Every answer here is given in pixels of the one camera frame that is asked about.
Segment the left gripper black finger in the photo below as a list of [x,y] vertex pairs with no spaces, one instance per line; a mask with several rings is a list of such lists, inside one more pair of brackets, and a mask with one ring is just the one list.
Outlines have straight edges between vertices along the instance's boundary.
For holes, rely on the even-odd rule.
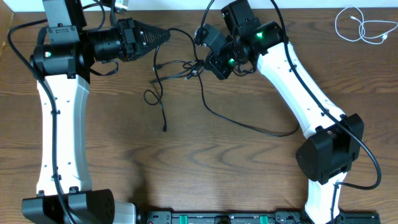
[[144,39],[170,39],[170,32],[168,30],[150,26],[139,21],[136,21],[136,27]]
[[150,51],[156,49],[158,46],[168,42],[170,40],[170,37],[163,37],[159,39],[154,39],[152,41],[141,38],[141,45],[140,45],[140,58],[144,57],[146,54],[148,54]]

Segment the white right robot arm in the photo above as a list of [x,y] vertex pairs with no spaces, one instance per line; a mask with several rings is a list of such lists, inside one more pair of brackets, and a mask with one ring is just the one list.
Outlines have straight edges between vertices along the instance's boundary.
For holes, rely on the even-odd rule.
[[196,43],[210,49],[205,68],[224,80],[250,63],[273,84],[305,137],[295,155],[308,179],[302,220],[345,221],[338,201],[345,177],[359,156],[362,119],[345,114],[321,91],[298,60],[283,23],[262,24],[247,1],[233,1],[221,13],[228,35],[206,23],[195,33]]

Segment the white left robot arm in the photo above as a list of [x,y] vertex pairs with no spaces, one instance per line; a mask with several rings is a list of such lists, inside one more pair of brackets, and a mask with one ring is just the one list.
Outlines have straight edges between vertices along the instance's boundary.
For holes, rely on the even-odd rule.
[[48,26],[30,58],[38,75],[43,153],[36,197],[22,213],[34,223],[144,223],[133,203],[94,190],[86,161],[85,111],[92,66],[130,62],[170,39],[170,32],[134,19],[87,29],[80,1],[45,1]]

